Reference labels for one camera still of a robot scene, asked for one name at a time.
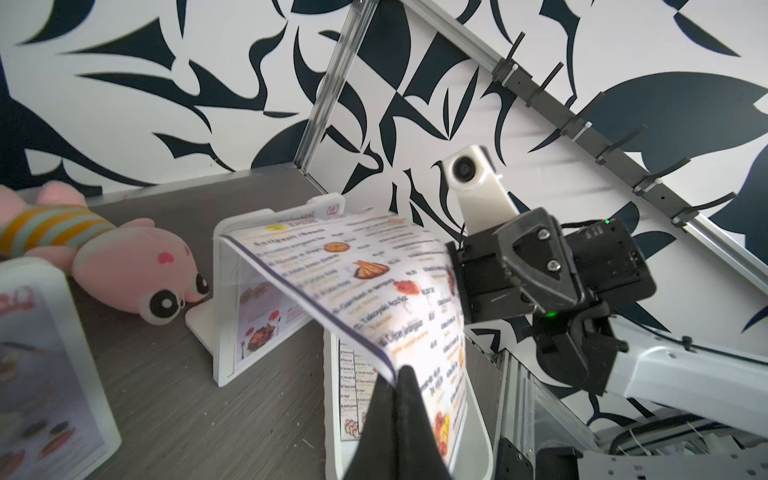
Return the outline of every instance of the wallpaper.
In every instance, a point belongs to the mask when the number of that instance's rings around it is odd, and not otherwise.
[[[350,1],[3,2],[0,181],[92,195],[292,161]]]
[[[612,140],[648,124],[650,136],[627,150],[650,171],[691,157],[665,179],[690,202],[739,192],[706,213],[762,255],[766,207],[755,184],[768,174],[768,65],[760,60],[768,37],[742,26],[756,22],[756,12],[732,12],[732,2],[728,8],[721,2],[725,12],[715,17],[716,2],[695,0],[441,3],[500,52],[525,27],[516,59],[539,81],[563,61],[567,69],[548,90],[574,110],[606,91],[590,119]],[[402,4],[381,1],[347,82],[362,108],[336,106],[310,174],[328,191],[345,194],[352,209],[386,208],[445,241],[460,240],[463,219],[442,180],[441,160],[468,144],[487,145],[519,210],[543,206],[562,223],[614,215],[627,223],[658,291],[614,315],[768,354],[764,294],[577,145],[553,136],[551,124]],[[499,319],[472,335],[488,351],[508,347],[594,431],[659,409],[553,380],[536,359],[530,319]]]

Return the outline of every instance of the wooden tabletop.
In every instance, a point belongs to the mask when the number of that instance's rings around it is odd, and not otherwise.
[[[212,234],[227,217],[304,204],[318,190],[292,165],[92,210],[115,224],[139,217],[182,237],[213,279]],[[123,442],[92,479],[325,478],[323,328],[311,322],[226,387],[182,316],[152,326],[72,284]],[[492,426],[501,375],[474,346],[470,376]]]

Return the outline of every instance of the screw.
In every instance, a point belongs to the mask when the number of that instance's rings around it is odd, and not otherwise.
[[[550,272],[559,272],[561,268],[562,266],[560,265],[560,262],[558,262],[554,258],[547,262],[547,270],[549,270]]]

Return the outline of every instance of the laminated menu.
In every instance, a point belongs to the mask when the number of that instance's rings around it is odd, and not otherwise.
[[[368,415],[376,369],[362,355],[339,340],[339,417],[341,441],[357,440]]]
[[[410,365],[440,455],[452,464],[467,411],[464,318],[440,240],[375,211],[249,227],[222,238],[343,341],[340,380],[349,385],[341,393],[349,398],[341,408],[350,439],[362,432],[376,372],[394,385]],[[358,356],[361,366],[369,364],[360,371]]]

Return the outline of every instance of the plush toy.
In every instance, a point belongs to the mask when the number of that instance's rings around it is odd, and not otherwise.
[[[153,325],[170,322],[185,301],[209,290],[181,238],[148,218],[116,227],[57,181],[43,186],[35,205],[0,185],[0,255],[45,259],[96,300]]]

